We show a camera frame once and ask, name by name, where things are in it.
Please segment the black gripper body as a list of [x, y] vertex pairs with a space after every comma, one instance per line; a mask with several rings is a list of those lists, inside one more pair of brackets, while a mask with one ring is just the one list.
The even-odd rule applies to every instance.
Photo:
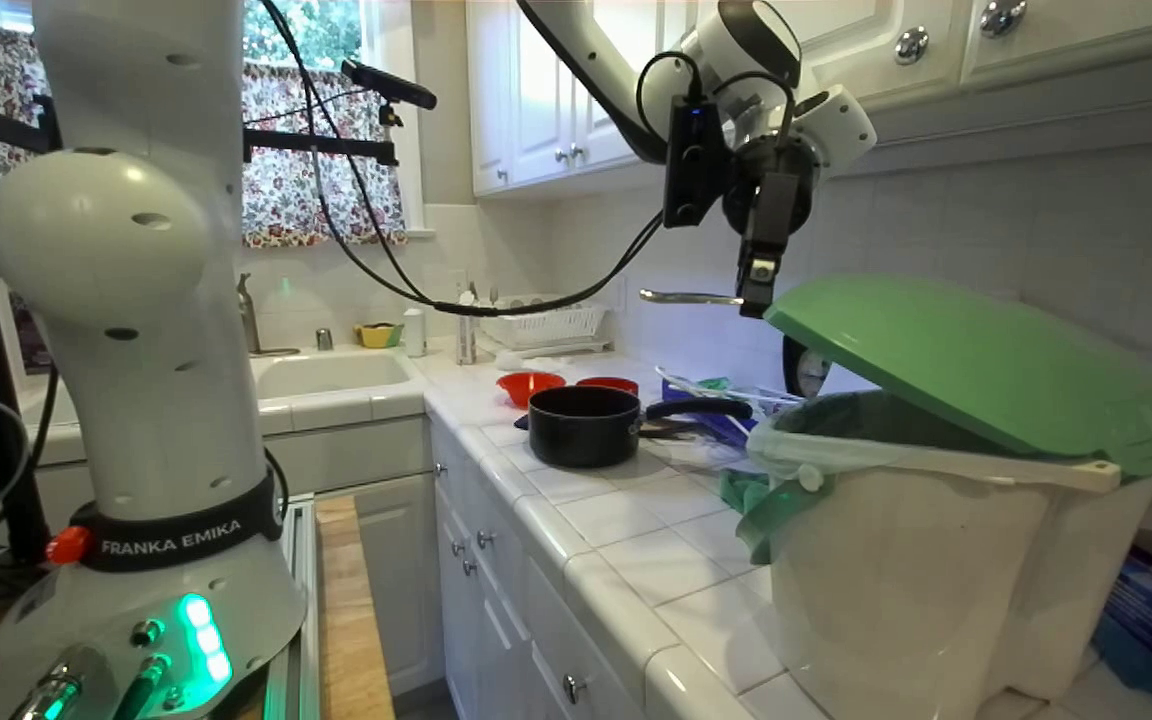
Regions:
[[724, 215], [751, 255], [780, 261], [814, 214], [818, 155], [806, 140], [759, 136], [734, 162]]

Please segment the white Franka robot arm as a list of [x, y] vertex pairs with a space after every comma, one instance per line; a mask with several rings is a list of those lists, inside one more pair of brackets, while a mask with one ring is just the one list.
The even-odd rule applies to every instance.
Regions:
[[[793, 25], [720, 0], [634, 70], [585, 0], [515, 0], [667, 171], [667, 224], [741, 231], [737, 307], [772, 304], [814, 181], [876, 144]], [[0, 278], [39, 318], [94, 503], [0, 620], [0, 720], [191, 720], [303, 629], [280, 553], [227, 248], [242, 239], [242, 0], [35, 0], [60, 144], [0, 181]]]

